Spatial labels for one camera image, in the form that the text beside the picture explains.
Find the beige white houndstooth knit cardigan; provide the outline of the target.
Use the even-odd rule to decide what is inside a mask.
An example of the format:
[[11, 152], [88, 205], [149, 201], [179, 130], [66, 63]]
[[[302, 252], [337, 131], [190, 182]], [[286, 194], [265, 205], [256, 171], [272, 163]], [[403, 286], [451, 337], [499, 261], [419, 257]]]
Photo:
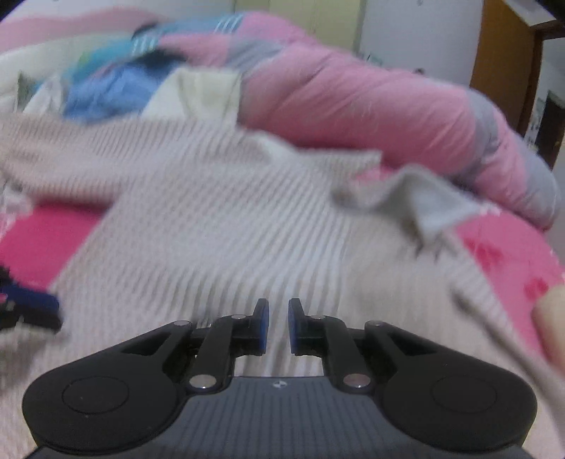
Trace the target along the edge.
[[1, 342], [1, 454], [34, 442], [21, 413], [29, 384], [64, 363], [175, 320], [270, 304], [267, 353], [245, 376], [313, 375], [290, 355], [287, 304], [351, 327], [384, 320], [512, 370], [539, 405], [525, 446], [564, 454], [564, 382], [521, 347], [501, 302], [453, 229], [425, 235], [395, 217], [398, 182], [360, 183], [377, 155], [299, 152], [279, 139], [202, 120], [80, 125], [1, 120], [1, 170], [36, 201], [106, 205], [54, 283], [59, 338], [21, 331]]

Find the cream folded cloth at edge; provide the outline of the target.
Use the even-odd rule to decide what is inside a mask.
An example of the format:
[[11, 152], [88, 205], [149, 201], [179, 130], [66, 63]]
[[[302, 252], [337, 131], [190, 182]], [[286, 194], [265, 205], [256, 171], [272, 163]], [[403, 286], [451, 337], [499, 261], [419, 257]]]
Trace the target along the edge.
[[537, 300], [533, 310], [533, 321], [549, 361], [563, 373], [565, 367], [565, 293], [563, 285], [551, 287]]

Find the pink floral fleece blanket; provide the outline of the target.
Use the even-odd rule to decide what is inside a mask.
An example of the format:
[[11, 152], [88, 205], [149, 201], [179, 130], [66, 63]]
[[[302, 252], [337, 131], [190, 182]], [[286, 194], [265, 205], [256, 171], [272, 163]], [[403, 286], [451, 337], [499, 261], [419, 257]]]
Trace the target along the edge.
[[[105, 216], [105, 205], [33, 205], [1, 182], [1, 263], [16, 280], [47, 289]], [[563, 284], [564, 268], [544, 236], [524, 220], [487, 210], [456, 228], [523, 342], [543, 353], [534, 325], [537, 300]]]

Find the white crumpled garment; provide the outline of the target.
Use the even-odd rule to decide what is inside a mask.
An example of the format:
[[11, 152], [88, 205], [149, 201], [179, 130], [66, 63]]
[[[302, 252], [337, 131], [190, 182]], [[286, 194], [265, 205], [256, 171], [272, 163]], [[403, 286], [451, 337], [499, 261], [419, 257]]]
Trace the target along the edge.
[[61, 115], [68, 89], [68, 82], [60, 74], [53, 74], [40, 82], [20, 73], [16, 86], [15, 111], [31, 115]]

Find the blue crumpled garment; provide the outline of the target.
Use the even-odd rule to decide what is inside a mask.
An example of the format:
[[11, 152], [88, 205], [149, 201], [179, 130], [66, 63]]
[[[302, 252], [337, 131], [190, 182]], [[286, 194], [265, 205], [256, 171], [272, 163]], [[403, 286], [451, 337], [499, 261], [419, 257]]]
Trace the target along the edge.
[[63, 117], [78, 123], [98, 123], [140, 114], [170, 73], [183, 64], [179, 55], [154, 51], [73, 82]]

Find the cream fleece garment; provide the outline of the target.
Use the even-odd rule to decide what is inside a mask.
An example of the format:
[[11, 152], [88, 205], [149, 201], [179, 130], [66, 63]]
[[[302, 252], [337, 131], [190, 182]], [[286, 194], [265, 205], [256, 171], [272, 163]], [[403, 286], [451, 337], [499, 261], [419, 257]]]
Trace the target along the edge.
[[241, 73], [181, 66], [158, 87], [140, 117], [150, 120], [238, 121]]

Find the teal striped fabric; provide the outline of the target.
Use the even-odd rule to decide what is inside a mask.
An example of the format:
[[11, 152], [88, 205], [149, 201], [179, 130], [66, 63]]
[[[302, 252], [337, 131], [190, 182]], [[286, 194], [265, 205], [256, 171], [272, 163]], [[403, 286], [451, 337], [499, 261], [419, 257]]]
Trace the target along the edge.
[[243, 18], [243, 13], [232, 13], [145, 25], [135, 31], [131, 38], [113, 41], [105, 47], [83, 53], [77, 64], [66, 71], [65, 77], [72, 81], [82, 81], [115, 61], [128, 60], [154, 51], [160, 39], [169, 34], [233, 34]]

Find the yellow-green wardrobe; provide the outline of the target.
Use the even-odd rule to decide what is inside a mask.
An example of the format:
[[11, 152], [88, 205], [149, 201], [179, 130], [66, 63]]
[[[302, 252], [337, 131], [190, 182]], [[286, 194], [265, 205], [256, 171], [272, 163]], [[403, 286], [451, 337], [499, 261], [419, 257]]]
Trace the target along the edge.
[[366, 1], [362, 0], [237, 0], [234, 11], [267, 11], [289, 20], [324, 44], [356, 52]]

